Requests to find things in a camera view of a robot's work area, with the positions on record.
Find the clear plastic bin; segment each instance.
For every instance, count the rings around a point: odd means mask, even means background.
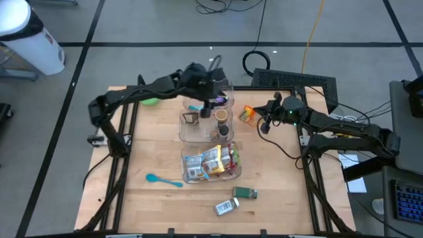
[[[234,97],[235,94],[233,93],[232,83],[228,79],[222,79],[216,82],[216,84],[219,87],[219,89],[228,97],[228,100],[226,103],[220,106],[215,106],[214,110],[229,108],[233,106],[233,103],[235,102],[235,97]],[[190,109],[190,110],[192,110],[193,108],[202,108],[204,105],[202,101],[198,101],[196,99],[191,99],[188,97],[184,97],[182,103],[186,109]]]
[[[182,110],[179,115],[179,139],[185,142],[223,142],[223,141],[230,141],[233,139],[233,113],[229,109],[225,109],[227,113],[227,119],[225,125],[229,128],[229,135],[226,139],[218,138],[212,139],[210,136],[210,132],[212,131],[219,131],[218,128],[218,121],[215,118],[215,110],[212,112],[209,118],[201,118],[198,110]],[[184,114],[197,114],[198,115],[198,123],[192,125],[186,123],[186,119]]]
[[[195,179],[190,180],[188,178],[188,171],[186,165],[186,156],[192,155],[199,155],[217,145],[221,145],[222,147],[227,147],[229,144],[233,144],[234,148],[237,150],[237,166],[232,169],[226,169],[225,172],[222,172],[218,175],[209,175],[209,179]],[[196,183],[203,183],[203,182],[215,182],[215,181],[223,181],[229,179],[235,179],[239,177],[242,173],[241,168],[241,156],[239,155],[238,145],[234,141],[227,141],[225,143],[191,143],[187,144],[181,151],[181,163],[182,163],[182,177],[184,181],[188,184],[196,184]]]

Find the white trash can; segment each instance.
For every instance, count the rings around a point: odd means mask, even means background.
[[[0,0],[0,42],[45,75],[65,68],[65,52],[25,0]]]

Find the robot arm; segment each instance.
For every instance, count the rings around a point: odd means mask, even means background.
[[[260,130],[267,134],[271,121],[288,124],[301,124],[312,136],[307,143],[312,157],[320,157],[329,149],[370,151],[383,158],[393,158],[399,154],[400,137],[389,129],[375,124],[361,124],[333,119],[326,114],[308,107],[300,99],[289,96],[284,99],[275,94],[275,100],[269,100],[266,106],[254,108],[264,117]],[[346,134],[352,138],[327,138],[320,132]]]
[[[148,85],[128,86],[124,90],[109,91],[93,100],[88,108],[91,123],[104,132],[108,138],[110,155],[125,157],[129,153],[124,136],[117,133],[110,122],[114,112],[123,104],[129,104],[152,98],[173,99],[178,95],[204,102],[200,112],[202,118],[210,117],[216,99],[223,93],[212,79],[213,71],[206,71],[204,66],[191,63],[184,71],[178,70],[168,76],[156,79]]]

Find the blue spoon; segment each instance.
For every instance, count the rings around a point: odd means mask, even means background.
[[[169,181],[169,180],[166,180],[166,179],[159,178],[159,177],[155,176],[154,174],[148,174],[147,176],[145,176],[145,179],[147,179],[147,181],[149,181],[149,182],[167,182],[168,184],[175,185],[175,186],[178,186],[180,188],[182,188],[182,186],[184,186],[181,182],[172,182],[172,181]]]

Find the blue keyboard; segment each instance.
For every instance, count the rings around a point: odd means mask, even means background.
[[[391,180],[396,219],[423,224],[423,189]]]

